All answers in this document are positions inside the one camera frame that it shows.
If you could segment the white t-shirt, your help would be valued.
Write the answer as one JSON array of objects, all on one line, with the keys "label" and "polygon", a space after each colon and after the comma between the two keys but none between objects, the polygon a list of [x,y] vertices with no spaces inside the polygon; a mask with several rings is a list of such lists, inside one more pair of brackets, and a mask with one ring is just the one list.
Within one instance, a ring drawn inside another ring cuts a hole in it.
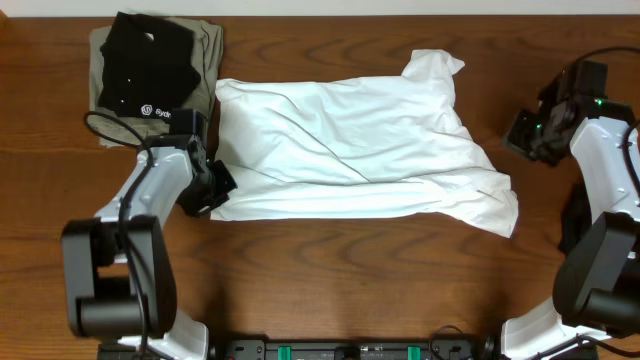
[{"label": "white t-shirt", "polygon": [[217,84],[218,160],[237,187],[222,221],[441,213],[502,237],[518,218],[499,172],[454,105],[463,62],[416,50],[395,76]]}]

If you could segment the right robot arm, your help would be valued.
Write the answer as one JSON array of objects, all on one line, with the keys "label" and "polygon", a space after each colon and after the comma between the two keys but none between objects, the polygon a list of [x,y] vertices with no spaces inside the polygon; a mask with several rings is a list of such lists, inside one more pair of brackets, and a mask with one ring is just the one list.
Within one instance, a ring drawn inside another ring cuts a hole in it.
[{"label": "right robot arm", "polygon": [[563,216],[566,258],[551,297],[507,320],[496,358],[592,358],[611,338],[639,332],[639,151],[627,105],[577,96],[521,115],[509,143],[545,163],[570,155],[584,201]]}]

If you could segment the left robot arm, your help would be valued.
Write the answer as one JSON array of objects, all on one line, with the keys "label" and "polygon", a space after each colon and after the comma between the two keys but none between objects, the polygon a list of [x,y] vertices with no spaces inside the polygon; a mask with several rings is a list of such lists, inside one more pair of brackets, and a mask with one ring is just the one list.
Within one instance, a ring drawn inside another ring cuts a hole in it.
[{"label": "left robot arm", "polygon": [[61,234],[69,327],[101,359],[205,359],[207,327],[180,311],[163,237],[172,208],[201,217],[236,184],[197,135],[153,136],[117,195]]}]

